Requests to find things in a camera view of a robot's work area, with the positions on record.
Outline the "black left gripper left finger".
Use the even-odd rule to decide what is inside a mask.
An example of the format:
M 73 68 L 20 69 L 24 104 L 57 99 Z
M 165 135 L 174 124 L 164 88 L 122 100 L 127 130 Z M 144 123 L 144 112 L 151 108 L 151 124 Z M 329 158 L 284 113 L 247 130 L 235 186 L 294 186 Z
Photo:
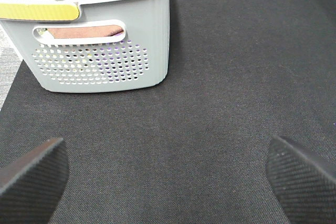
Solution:
M 48 223 L 69 178 L 66 142 L 52 138 L 1 169 L 1 223 Z

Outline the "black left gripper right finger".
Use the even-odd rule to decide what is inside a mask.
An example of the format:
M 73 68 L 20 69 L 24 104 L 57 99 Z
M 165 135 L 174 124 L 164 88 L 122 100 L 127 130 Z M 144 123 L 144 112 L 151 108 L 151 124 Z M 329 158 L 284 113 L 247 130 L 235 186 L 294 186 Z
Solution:
M 290 223 L 335 223 L 335 165 L 301 144 L 274 135 L 266 174 Z

